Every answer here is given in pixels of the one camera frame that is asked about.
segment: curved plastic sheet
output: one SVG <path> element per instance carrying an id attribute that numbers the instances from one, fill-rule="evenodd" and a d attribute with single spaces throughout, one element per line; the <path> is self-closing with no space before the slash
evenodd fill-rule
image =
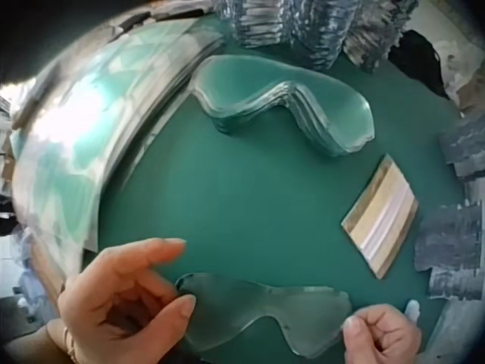
<path id="1" fill-rule="evenodd" d="M 221 34 L 195 24 L 172 20 L 123 35 L 38 113 L 15 168 L 16 211 L 64 273 L 80 270 L 83 247 L 97 250 L 102 188 L 136 132 L 223 45 Z"/>
<path id="2" fill-rule="evenodd" d="M 296 355 L 315 358 L 339 340 L 352 310 L 349 295 L 329 287 L 269 287 L 209 273 L 185 275 L 176 286 L 197 297 L 186 338 L 198 351 L 226 343 L 270 316 Z"/>
<path id="3" fill-rule="evenodd" d="M 371 108 L 362 95 L 300 67 L 252 56 L 213 56 L 200 65 L 189 88 L 223 133 L 283 105 L 328 155 L 356 152 L 374 138 Z"/>

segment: plastic sheet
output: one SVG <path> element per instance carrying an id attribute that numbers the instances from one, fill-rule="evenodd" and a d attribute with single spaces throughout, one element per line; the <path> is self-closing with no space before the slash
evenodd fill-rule
<path id="1" fill-rule="evenodd" d="M 352 310 L 349 295 L 329 287 L 269 287 L 209 273 L 185 275 L 176 286 L 197 297 L 186 338 L 198 351 L 228 342 L 270 316 L 296 355 L 315 358 L 339 340 Z"/>
<path id="2" fill-rule="evenodd" d="M 102 188 L 136 132 L 223 45 L 221 34 L 195 24 L 171 20 L 123 35 L 39 111 L 15 169 L 16 211 L 67 275 L 80 270 L 83 247 L 97 250 Z"/>
<path id="3" fill-rule="evenodd" d="M 362 0 L 343 50 L 350 60 L 372 72 L 399 44 L 418 0 Z"/>
<path id="4" fill-rule="evenodd" d="M 304 68 L 266 58 L 219 55 L 201 64 L 189 89 L 223 133 L 283 105 L 308 140 L 328 155 L 356 152 L 374 138 L 365 98 L 338 80 Z"/>
<path id="5" fill-rule="evenodd" d="M 328 69 L 342 50 L 361 0 L 293 0 L 292 50 L 306 67 Z"/>

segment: stacked plastic parts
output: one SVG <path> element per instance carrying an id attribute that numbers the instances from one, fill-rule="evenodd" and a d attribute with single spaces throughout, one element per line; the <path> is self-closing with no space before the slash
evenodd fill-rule
<path id="1" fill-rule="evenodd" d="M 289 43 L 302 65 L 332 66 L 342 48 L 366 71 L 385 59 L 418 0 L 217 0 L 246 47 Z"/>
<path id="2" fill-rule="evenodd" d="M 372 72 L 397 46 L 418 0 L 362 0 L 344 42 L 353 63 Z"/>
<path id="3" fill-rule="evenodd" d="M 223 45 L 197 20 L 138 27 L 94 53 L 41 109 L 14 174 L 19 221 L 66 274 L 97 250 L 99 198 L 130 141 Z"/>
<path id="4" fill-rule="evenodd" d="M 292 50 L 306 67 L 328 69 L 342 50 L 360 0 L 293 0 Z"/>
<path id="5" fill-rule="evenodd" d="M 223 133 L 282 105 L 312 145 L 328 155 L 357 152 L 374 138 L 371 108 L 350 86 L 266 58 L 210 57 L 194 73 L 189 90 Z"/>
<path id="6" fill-rule="evenodd" d="M 289 39 L 287 0 L 228 0 L 220 2 L 216 11 L 246 47 L 268 46 Z"/>

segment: floor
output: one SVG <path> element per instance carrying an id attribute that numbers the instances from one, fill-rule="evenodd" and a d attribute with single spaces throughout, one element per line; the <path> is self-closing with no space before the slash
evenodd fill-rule
<path id="1" fill-rule="evenodd" d="M 0 298 L 13 296 L 12 287 L 23 273 L 12 254 L 11 238 L 0 237 Z"/>
<path id="2" fill-rule="evenodd" d="M 440 55 L 448 94 L 456 93 L 468 83 L 485 59 L 485 50 L 471 44 L 430 0 L 420 0 L 406 27 L 425 36 Z M 449 56 L 453 57 L 452 61 L 447 61 Z"/>

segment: green table surface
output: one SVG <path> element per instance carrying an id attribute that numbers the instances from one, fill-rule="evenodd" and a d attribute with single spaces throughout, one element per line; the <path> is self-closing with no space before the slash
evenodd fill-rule
<path id="1" fill-rule="evenodd" d="M 267 56 L 234 45 L 226 53 Z M 429 273 L 414 270 L 413 243 L 424 215 L 463 200 L 437 141 L 458 112 L 389 62 L 371 75 L 341 56 L 328 74 L 371 105 L 376 138 L 362 151 L 339 158 L 320 154 L 284 108 L 223 135 L 191 96 L 127 184 L 119 170 L 127 168 L 130 153 L 110 181 L 99 213 L 100 249 L 147 237 L 182 237 L 186 254 L 158 268 L 172 281 L 208 271 L 275 286 L 325 285 L 348 292 L 355 309 L 375 303 L 404 309 L 416 299 L 426 343 L 445 301 L 426 297 Z M 396 261 L 379 281 L 340 222 L 386 153 L 407 177 L 419 210 Z M 214 364 L 309 361 L 289 351 L 271 318 L 205 357 Z M 312 362 L 343 362 L 343 345 Z"/>

